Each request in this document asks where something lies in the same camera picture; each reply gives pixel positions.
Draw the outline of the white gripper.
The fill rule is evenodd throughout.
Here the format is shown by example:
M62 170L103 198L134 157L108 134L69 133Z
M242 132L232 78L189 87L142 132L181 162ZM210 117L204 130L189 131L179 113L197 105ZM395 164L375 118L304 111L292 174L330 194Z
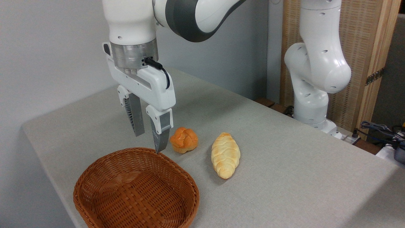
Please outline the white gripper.
M174 83L167 71L147 64L158 60L156 42L139 45L103 43L112 78L120 103L126 110L135 136L145 133L140 99L147 102L156 153L166 149L173 127L172 107L176 104Z

